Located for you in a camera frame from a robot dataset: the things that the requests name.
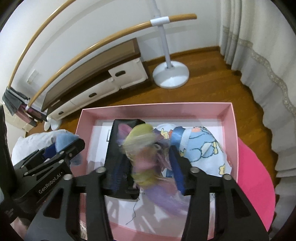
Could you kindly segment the light blue soft ball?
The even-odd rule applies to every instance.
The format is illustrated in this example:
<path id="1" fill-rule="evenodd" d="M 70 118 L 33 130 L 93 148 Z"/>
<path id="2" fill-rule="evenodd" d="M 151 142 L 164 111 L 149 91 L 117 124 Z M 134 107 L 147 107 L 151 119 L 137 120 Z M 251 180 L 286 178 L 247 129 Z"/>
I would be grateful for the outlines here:
<path id="1" fill-rule="evenodd" d="M 56 153 L 61 152 L 68 145 L 72 144 L 75 140 L 79 139 L 77 135 L 72 133 L 61 133 L 57 135 L 56 140 L 50 146 L 46 147 L 43 154 L 45 160 L 55 156 Z"/>

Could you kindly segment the pastel multicolour yarn bundle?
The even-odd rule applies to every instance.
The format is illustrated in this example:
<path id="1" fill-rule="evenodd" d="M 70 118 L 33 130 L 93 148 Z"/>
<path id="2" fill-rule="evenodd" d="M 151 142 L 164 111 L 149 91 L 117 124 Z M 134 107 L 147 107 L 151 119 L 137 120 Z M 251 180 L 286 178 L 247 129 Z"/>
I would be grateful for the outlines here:
<path id="1" fill-rule="evenodd" d="M 162 174 L 164 169 L 173 169 L 169 160 L 170 141 L 148 123 L 133 128 L 120 123 L 117 143 L 131 162 L 134 185 L 167 214 L 185 215 L 189 199 L 182 196 L 173 178 Z"/>

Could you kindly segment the black rectangular case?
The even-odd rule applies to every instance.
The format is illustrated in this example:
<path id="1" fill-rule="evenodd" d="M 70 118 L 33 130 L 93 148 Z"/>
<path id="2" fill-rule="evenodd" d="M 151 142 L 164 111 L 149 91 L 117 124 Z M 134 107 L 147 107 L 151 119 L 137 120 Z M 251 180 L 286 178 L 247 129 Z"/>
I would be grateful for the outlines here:
<path id="1" fill-rule="evenodd" d="M 118 127 L 125 124 L 131 130 L 142 123 L 144 121 L 140 119 L 115 119 L 113 121 L 104 163 L 106 179 L 103 182 L 103 188 L 105 195 L 109 197 L 125 200 L 136 200 L 139 197 L 139 188 L 133 186 L 132 165 L 121 149 Z"/>

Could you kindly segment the light blue printed cloth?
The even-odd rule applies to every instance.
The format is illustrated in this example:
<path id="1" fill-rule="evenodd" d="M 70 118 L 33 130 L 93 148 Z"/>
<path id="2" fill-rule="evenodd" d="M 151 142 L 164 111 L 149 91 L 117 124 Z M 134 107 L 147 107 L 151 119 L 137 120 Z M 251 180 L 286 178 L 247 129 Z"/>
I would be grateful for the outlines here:
<path id="1" fill-rule="evenodd" d="M 232 166 L 226 152 L 204 126 L 184 128 L 165 123 L 157 126 L 156 131 L 176 146 L 179 155 L 188 159 L 192 166 L 218 177 L 231 173 Z"/>

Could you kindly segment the grey cushion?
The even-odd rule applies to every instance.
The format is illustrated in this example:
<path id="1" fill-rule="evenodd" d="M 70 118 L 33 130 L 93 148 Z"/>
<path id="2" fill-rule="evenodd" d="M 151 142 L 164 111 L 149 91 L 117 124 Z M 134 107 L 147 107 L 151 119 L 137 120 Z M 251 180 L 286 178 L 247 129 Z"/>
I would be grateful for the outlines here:
<path id="1" fill-rule="evenodd" d="M 41 150 L 53 144 L 57 135 L 71 133 L 67 130 L 57 130 L 48 133 L 35 133 L 26 138 L 19 138 L 11 154 L 11 161 L 16 165 L 36 150 Z"/>

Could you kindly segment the pink round table cover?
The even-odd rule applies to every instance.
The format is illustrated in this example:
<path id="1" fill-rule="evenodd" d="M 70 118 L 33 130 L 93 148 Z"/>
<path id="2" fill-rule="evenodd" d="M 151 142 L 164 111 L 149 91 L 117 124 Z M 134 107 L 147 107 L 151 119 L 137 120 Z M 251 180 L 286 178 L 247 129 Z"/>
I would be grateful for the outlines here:
<path id="1" fill-rule="evenodd" d="M 271 227 L 275 211 L 275 191 L 270 174 L 255 152 L 238 140 L 238 184 L 266 230 Z"/>

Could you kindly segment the grey cloth on bar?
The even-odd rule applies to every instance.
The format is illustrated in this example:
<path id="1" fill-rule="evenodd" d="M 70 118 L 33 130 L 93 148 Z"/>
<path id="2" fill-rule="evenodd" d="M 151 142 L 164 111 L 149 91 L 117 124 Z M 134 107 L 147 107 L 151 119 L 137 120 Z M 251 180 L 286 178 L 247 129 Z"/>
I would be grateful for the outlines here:
<path id="1" fill-rule="evenodd" d="M 2 100 L 11 115 L 14 115 L 22 104 L 27 103 L 30 98 L 11 88 L 6 88 Z"/>

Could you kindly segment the brown white tv cabinet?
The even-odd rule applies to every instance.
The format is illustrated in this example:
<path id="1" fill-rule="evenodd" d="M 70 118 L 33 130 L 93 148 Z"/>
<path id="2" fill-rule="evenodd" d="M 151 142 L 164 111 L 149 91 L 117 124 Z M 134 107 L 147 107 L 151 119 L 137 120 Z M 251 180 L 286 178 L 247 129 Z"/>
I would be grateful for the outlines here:
<path id="1" fill-rule="evenodd" d="M 109 95 L 151 85 L 137 38 L 105 50 L 81 64 L 47 91 L 42 110 L 61 120 Z"/>

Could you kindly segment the white bar stand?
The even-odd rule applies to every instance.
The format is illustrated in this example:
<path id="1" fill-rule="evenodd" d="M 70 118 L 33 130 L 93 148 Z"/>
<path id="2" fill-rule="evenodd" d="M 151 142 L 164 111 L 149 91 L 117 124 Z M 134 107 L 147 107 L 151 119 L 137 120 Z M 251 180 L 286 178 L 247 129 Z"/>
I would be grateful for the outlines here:
<path id="1" fill-rule="evenodd" d="M 164 24 L 170 22 L 169 17 L 161 16 L 156 1 L 152 1 L 154 18 L 150 20 L 153 27 L 158 27 L 165 56 L 165 62 L 156 66 L 152 77 L 156 85 L 164 89 L 179 88 L 189 80 L 189 69 L 183 63 L 171 61 Z"/>

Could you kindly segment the upper wooden ballet bar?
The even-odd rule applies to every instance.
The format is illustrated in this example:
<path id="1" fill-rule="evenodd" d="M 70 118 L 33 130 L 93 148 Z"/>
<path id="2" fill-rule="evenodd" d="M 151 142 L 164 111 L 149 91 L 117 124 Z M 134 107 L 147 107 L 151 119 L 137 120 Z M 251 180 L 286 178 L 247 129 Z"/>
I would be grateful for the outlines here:
<path id="1" fill-rule="evenodd" d="M 55 19 L 56 16 L 58 16 L 64 9 L 66 9 L 67 7 L 69 7 L 69 5 L 73 4 L 76 0 L 68 0 L 65 3 L 63 3 L 61 6 L 59 6 L 55 11 L 53 11 L 53 13 L 51 13 L 51 15 L 48 16 L 48 18 L 46 18 L 46 20 L 43 22 L 43 24 L 40 25 L 40 27 L 36 30 L 36 32 L 33 34 L 33 36 L 31 37 L 31 39 L 29 40 L 29 42 L 27 43 L 27 45 L 25 46 L 25 48 L 23 49 L 20 57 L 18 58 L 18 61 L 16 62 L 15 68 L 12 71 L 10 80 L 8 82 L 7 88 L 10 88 L 14 77 L 16 75 L 16 72 L 20 66 L 20 64 L 22 63 L 25 55 L 27 54 L 27 52 L 29 51 L 30 47 L 32 46 L 32 44 L 34 43 L 34 41 L 36 41 L 37 37 L 39 37 L 39 35 L 41 34 L 41 32 L 43 32 L 43 30 L 49 25 L 49 23 Z"/>

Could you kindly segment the wooden ballet bar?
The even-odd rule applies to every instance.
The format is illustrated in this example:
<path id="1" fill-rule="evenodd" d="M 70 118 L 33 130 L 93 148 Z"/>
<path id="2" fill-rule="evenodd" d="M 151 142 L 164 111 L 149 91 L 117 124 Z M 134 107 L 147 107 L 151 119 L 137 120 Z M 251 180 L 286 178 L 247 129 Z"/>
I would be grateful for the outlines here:
<path id="1" fill-rule="evenodd" d="M 152 19 L 150 21 L 140 23 L 131 27 L 128 27 L 126 29 L 123 29 L 121 31 L 118 31 L 112 35 L 109 35 L 102 40 L 98 41 L 94 45 L 90 46 L 89 48 L 85 49 L 81 53 L 79 53 L 77 56 L 72 58 L 70 61 L 68 61 L 65 65 L 63 65 L 52 77 L 50 77 L 46 83 L 39 89 L 39 91 L 32 97 L 27 104 L 26 109 L 30 108 L 33 103 L 37 100 L 37 98 L 51 85 L 59 76 L 61 76 L 66 70 L 68 70 L 70 67 L 72 67 L 74 64 L 85 58 L 87 55 L 93 53 L 94 51 L 98 50 L 99 48 L 117 40 L 122 37 L 125 37 L 129 34 L 133 34 L 135 32 L 151 28 L 151 27 L 158 27 L 160 25 L 165 25 L 173 22 L 180 22 L 180 21 L 187 21 L 187 20 L 196 20 L 197 15 L 196 14 L 180 14 L 180 15 L 173 15 L 173 16 L 163 16 L 156 19 Z"/>
<path id="2" fill-rule="evenodd" d="M 40 25 L 40 27 L 36 30 L 36 32 L 33 34 L 33 36 L 31 37 L 31 39 L 29 40 L 29 42 L 27 43 L 27 45 L 25 46 L 25 48 L 23 49 L 20 57 L 18 58 L 18 61 L 16 62 L 15 68 L 12 71 L 10 80 L 8 82 L 7 88 L 10 88 L 14 77 L 16 75 L 16 72 L 20 66 L 20 64 L 22 63 L 25 55 L 27 54 L 27 52 L 29 51 L 30 47 L 32 46 L 32 44 L 34 43 L 34 41 L 36 41 L 37 37 L 39 37 L 39 35 L 41 34 L 41 32 L 43 32 L 43 30 L 49 25 L 49 23 L 55 19 L 56 16 L 58 16 L 64 9 L 66 9 L 67 7 L 69 7 L 69 5 L 73 4 L 76 0 L 68 0 L 65 3 L 63 3 L 61 6 L 59 6 L 55 11 L 53 11 L 53 13 L 51 13 L 51 15 L 48 16 L 48 18 L 46 18 L 46 20 L 43 22 L 43 24 Z"/>

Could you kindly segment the white lace-trimmed curtain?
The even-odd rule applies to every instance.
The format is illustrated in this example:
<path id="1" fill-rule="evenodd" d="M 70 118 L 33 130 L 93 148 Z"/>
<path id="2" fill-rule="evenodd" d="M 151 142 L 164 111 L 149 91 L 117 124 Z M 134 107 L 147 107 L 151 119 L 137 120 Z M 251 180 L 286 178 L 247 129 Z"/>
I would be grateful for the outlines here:
<path id="1" fill-rule="evenodd" d="M 271 235 L 295 207 L 295 33 L 272 1 L 222 1 L 220 52 L 263 109 L 280 179 Z"/>

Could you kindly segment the lower wooden ballet bar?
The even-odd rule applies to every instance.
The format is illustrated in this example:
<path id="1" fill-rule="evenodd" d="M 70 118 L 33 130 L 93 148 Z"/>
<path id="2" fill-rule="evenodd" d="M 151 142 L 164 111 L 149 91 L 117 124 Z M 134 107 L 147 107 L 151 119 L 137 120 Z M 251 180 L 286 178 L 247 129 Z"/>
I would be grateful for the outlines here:
<path id="1" fill-rule="evenodd" d="M 109 35 L 102 40 L 98 41 L 94 45 L 90 46 L 89 48 L 85 49 L 81 53 L 79 53 L 77 56 L 72 58 L 70 61 L 68 61 L 65 65 L 63 65 L 52 77 L 50 77 L 46 83 L 39 89 L 39 91 L 32 97 L 27 104 L 26 109 L 30 108 L 33 103 L 37 100 L 37 98 L 51 85 L 59 76 L 61 76 L 66 70 L 68 70 L 70 67 L 72 67 L 74 64 L 85 58 L 87 55 L 93 53 L 94 51 L 98 50 L 99 48 L 117 40 L 122 37 L 125 37 L 129 34 L 133 34 L 135 32 L 151 28 L 151 27 L 158 27 L 160 25 L 165 25 L 173 22 L 180 22 L 180 21 L 187 21 L 187 20 L 196 20 L 197 15 L 196 14 L 180 14 L 180 15 L 173 15 L 173 16 L 163 16 L 156 19 L 152 19 L 150 21 L 140 23 L 131 27 L 128 27 L 126 29 L 123 29 L 121 31 L 118 31 L 112 35 Z"/>

